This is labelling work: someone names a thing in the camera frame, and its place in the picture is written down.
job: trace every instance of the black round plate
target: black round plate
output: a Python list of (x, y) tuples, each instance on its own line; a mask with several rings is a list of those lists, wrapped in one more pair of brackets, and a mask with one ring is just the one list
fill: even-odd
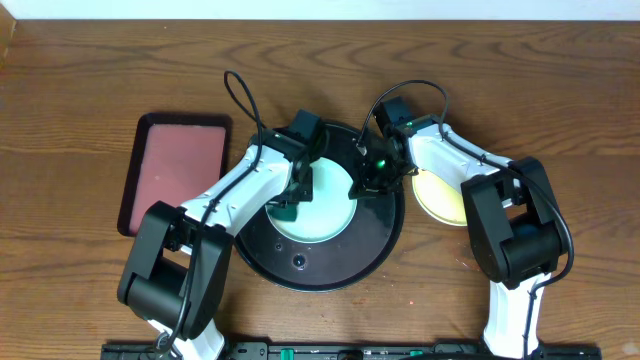
[[(323, 157), (338, 163), (355, 179), (357, 150), (353, 139), (358, 131), (337, 123), (326, 123), (326, 127), (329, 146)], [(280, 234), (263, 208), (240, 232), (236, 247), (249, 266), (276, 284), (301, 291), (330, 291), (372, 273), (391, 253), (403, 220), (402, 191), (358, 200), (353, 219), (340, 234), (304, 244)]]

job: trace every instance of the white robotic arm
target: white robotic arm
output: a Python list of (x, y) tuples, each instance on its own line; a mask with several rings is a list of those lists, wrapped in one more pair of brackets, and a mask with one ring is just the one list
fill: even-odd
[[(181, 207), (186, 210), (185, 216), (200, 221), (209, 201), (251, 166), (257, 150), (257, 145), (251, 145), (240, 163), (220, 181), (197, 198), (184, 202)], [(223, 226), (228, 234), (235, 237), (269, 200), (285, 191), (292, 165), (283, 153), (263, 146), (256, 169), (220, 199), (215, 211), (209, 215), (207, 226)], [(184, 245), (181, 250), (191, 255), (191, 247)], [(171, 334), (172, 329), (157, 320), (149, 320), (149, 324), (160, 332)], [(187, 340), (177, 338), (174, 345), (185, 359), (217, 359), (224, 347), (224, 337), (211, 319), (198, 337)]]
[[(538, 347), (535, 328), (542, 289), (534, 297), (527, 331), (529, 292), (550, 278), (567, 247), (540, 194), (530, 192), (505, 169), (535, 181), (555, 203), (544, 168), (533, 158), (512, 161), (488, 153), (458, 136), (435, 115), (416, 118), (400, 97), (381, 102), (373, 113), (387, 145), (361, 152), (362, 164), (373, 165), (360, 170), (365, 176), (354, 185), (357, 191), (352, 194), (384, 193), (418, 169), (431, 172), (461, 193), (472, 251), (491, 280), (484, 341), (494, 355), (521, 359), (528, 334), (527, 352), (531, 354)], [(381, 163), (390, 166), (375, 166)], [(525, 204), (523, 215), (507, 217), (504, 208)]]
[[(216, 359), (224, 345), (212, 319), (235, 236), (267, 202), (313, 196), (310, 163), (326, 139), (320, 118), (301, 110), (289, 127), (262, 133), (262, 141), (254, 137), (238, 165), (200, 196), (178, 208), (162, 202), (149, 208), (120, 280), (118, 299), (169, 334), (166, 341), (187, 359)], [(192, 255), (189, 270), (162, 256), (164, 249), (191, 255), (194, 244), (200, 255)], [(176, 328), (180, 332), (171, 336)], [(156, 346), (164, 351), (168, 345)]]

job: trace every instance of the yellow circular plate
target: yellow circular plate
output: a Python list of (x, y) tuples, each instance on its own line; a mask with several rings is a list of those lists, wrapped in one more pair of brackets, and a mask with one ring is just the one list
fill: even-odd
[(438, 221), (467, 226), (462, 195), (430, 171), (420, 170), (412, 176), (413, 193), (420, 206)]

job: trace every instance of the wood grain surface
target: wood grain surface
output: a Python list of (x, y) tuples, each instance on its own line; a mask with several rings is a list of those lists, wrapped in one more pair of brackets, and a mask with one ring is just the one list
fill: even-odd
[[(0, 357), (97, 358), (106, 341), (155, 336), (116, 300), (136, 122), (228, 113), (235, 164), (254, 125), (224, 90), (227, 68), (271, 127), (299, 108), (360, 126), (394, 83), (445, 86), (459, 134), (543, 162), (574, 234), (574, 270), (544, 293), (541, 340), (639, 356), (640, 24), (24, 21), (0, 73)], [(441, 109), (433, 90), (403, 93), (416, 111)], [(220, 330), (276, 342), (478, 339), (488, 281), (466, 230), (431, 219), (405, 185), (393, 253), (344, 290), (279, 288), (234, 254)]]

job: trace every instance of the black cable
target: black cable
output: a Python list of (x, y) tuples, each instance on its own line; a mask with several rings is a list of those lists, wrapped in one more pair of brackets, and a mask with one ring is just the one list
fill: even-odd
[[(231, 90), (231, 87), (229, 86), (229, 81), (228, 81), (229, 75), (232, 75), (233, 77), (235, 77), (236, 80), (240, 83), (240, 85), (242, 85), (242, 88), (244, 89), (247, 95), (247, 98), (249, 99), (249, 103), (251, 104), (253, 115), (247, 111), (247, 109), (240, 103), (240, 101), (238, 101), (238, 98), (233, 93), (233, 90)], [(249, 165), (249, 167), (242, 174), (240, 174), (231, 183), (229, 183), (229, 185), (225, 186), (213, 199), (211, 199), (211, 201), (209, 201), (209, 204), (207, 205), (207, 208), (205, 209), (204, 214), (202, 215), (202, 218), (196, 230), (194, 242), (191, 246), (191, 249), (192, 249), (191, 259), (189, 260), (189, 269), (187, 270), (187, 278), (184, 286), (184, 297), (182, 298), (182, 305), (180, 306), (178, 321), (176, 322), (176, 326), (173, 328), (171, 335), (168, 335), (166, 332), (164, 332), (158, 335), (154, 343), (154, 351), (160, 354), (166, 354), (172, 350), (173, 343), (175, 342), (176, 337), (178, 336), (178, 332), (182, 330), (182, 326), (184, 325), (184, 322), (186, 320), (187, 310), (189, 307), (189, 299), (191, 297), (191, 287), (193, 286), (193, 278), (196, 270), (196, 260), (200, 253), (202, 236), (204, 234), (204, 228), (206, 226), (207, 220), (209, 219), (209, 215), (211, 215), (212, 212), (216, 212), (215, 206), (218, 204), (218, 202), (220, 202), (220, 199), (222, 199), (222, 197), (229, 192), (229, 190), (233, 189), (233, 187), (236, 186), (240, 181), (242, 181), (242, 179), (244, 179), (247, 175), (249, 175), (252, 171), (256, 169), (256, 167), (258, 166), (258, 163), (260, 162), (260, 156), (262, 155), (262, 128), (264, 127), (264, 125), (262, 124), (262, 119), (260, 118), (260, 112), (258, 111), (258, 106), (256, 105), (256, 102), (253, 99), (253, 95), (251, 94), (249, 87), (244, 82), (242, 77), (233, 70), (226, 70), (224, 72), (224, 85), (227, 88), (227, 91), (229, 92), (229, 95), (231, 96), (233, 101), (247, 115), (249, 115), (250, 118), (252, 118), (256, 122), (256, 127), (258, 128), (258, 150), (256, 151), (256, 157), (255, 159), (253, 159), (253, 162), (251, 163), (251, 165)]]
[[(229, 95), (231, 96), (231, 99), (233, 100), (233, 102), (236, 103), (236, 105), (238, 105), (238, 107), (245, 113), (247, 114), (248, 117), (250, 117), (253, 121), (255, 121), (256, 123), (258, 123), (258, 119), (257, 116), (255, 115), (255, 111), (254, 113), (250, 113), (249, 110), (247, 110), (246, 107), (244, 107), (244, 105), (242, 105), (242, 103), (240, 102), (240, 100), (238, 100), (238, 98), (236, 97), (236, 95), (233, 93), (233, 90), (231, 90), (231, 86), (229, 86), (229, 81), (228, 81), (228, 77), (229, 74), (232, 74), (240, 83), (240, 85), (242, 85), (242, 88), (244, 89), (245, 94), (251, 94), (251, 92), (249, 91), (249, 88), (247, 87), (247, 85), (244, 83), (244, 81), (241, 81), (241, 77), (238, 73), (236, 73), (235, 71), (232, 70), (227, 70), (224, 72), (224, 87), (227, 89), (227, 92), (229, 93)], [(260, 122), (260, 126), (261, 127), (265, 127), (264, 124), (262, 124), (262, 122)]]
[(362, 137), (364, 136), (364, 133), (366, 131), (367, 125), (369, 124), (369, 120), (371, 118), (371, 115), (373, 114), (373, 111), (375, 110), (375, 108), (378, 106), (378, 104), (380, 104), (380, 102), (382, 101), (382, 99), (384, 97), (386, 97), (387, 95), (389, 95), (391, 92), (393, 92), (394, 90), (408, 85), (408, 84), (425, 84), (425, 85), (430, 85), (436, 89), (438, 89), (442, 95), (444, 96), (444, 109), (442, 110), (442, 115), (440, 115), (440, 118), (438, 119), (438, 131), (440, 132), (440, 136), (442, 137), (443, 140), (446, 140), (449, 144), (451, 144), (451, 146), (455, 147), (456, 149), (464, 152), (465, 154), (471, 156), (472, 158), (478, 160), (479, 162), (483, 163), (483, 164), (487, 164), (490, 166), (493, 166), (497, 169), (506, 171), (509, 175), (511, 175), (513, 178), (515, 178), (516, 180), (520, 181), (522, 184), (524, 184), (525, 186), (527, 186), (529, 189), (533, 189), (533, 191), (535, 191), (541, 198), (542, 201), (545, 203), (545, 205), (547, 205), (549, 207), (549, 209), (551, 209), (551, 212), (553, 213), (553, 216), (555, 217), (555, 220), (557, 222), (557, 224), (560, 226), (561, 228), (561, 240), (562, 237), (564, 237), (567, 241), (567, 263), (565, 264), (564, 269), (562, 269), (562, 271), (548, 279), (545, 280), (541, 283), (535, 284), (531, 287), (531, 290), (529, 291), (529, 309), (527, 311), (527, 320), (526, 320), (526, 327), (525, 327), (525, 332), (524, 332), (524, 352), (523, 352), (523, 357), (526, 359), (528, 358), (528, 346), (529, 346), (529, 332), (530, 332), (530, 327), (531, 327), (531, 319), (533, 317), (533, 305), (535, 300), (537, 299), (537, 295), (536, 295), (536, 291), (538, 291), (540, 288), (544, 287), (544, 286), (548, 286), (551, 284), (554, 284), (560, 280), (562, 280), (565, 276), (567, 276), (567, 274), (569, 274), (569, 272), (571, 271), (571, 268), (573, 267), (573, 259), (575, 257), (574, 254), (574, 248), (573, 248), (573, 237), (571, 236), (571, 232), (569, 231), (569, 226), (567, 225), (567, 222), (565, 221), (564, 217), (562, 216), (562, 214), (560, 214), (560, 210), (558, 209), (558, 207), (551, 201), (551, 199), (547, 196), (547, 194), (540, 188), (540, 186), (538, 186), (538, 184), (531, 180), (530, 178), (504, 166), (501, 164), (498, 164), (492, 160), (487, 159), (486, 153), (483, 153), (481, 155), (478, 155), (476, 153), (474, 153), (473, 151), (465, 148), (464, 146), (456, 143), (455, 141), (453, 141), (450, 137), (448, 132), (444, 131), (444, 119), (445, 116), (447, 115), (447, 110), (449, 108), (449, 97), (447, 95), (447, 92), (438, 84), (431, 82), (431, 81), (427, 81), (427, 80), (407, 80), (407, 81), (403, 81), (397, 85), (394, 85), (393, 87), (391, 87), (389, 90), (385, 91), (384, 93), (382, 93), (382, 95), (380, 95), (378, 97), (378, 99), (376, 100), (376, 102), (374, 103), (373, 107), (371, 107), (371, 110), (369, 110), (369, 114), (367, 115), (367, 118), (365, 119), (365, 123), (364, 126), (362, 127), (362, 131), (360, 132), (360, 136), (358, 137), (358, 141), (356, 142), (357, 146), (361, 146), (361, 141), (362, 141)]

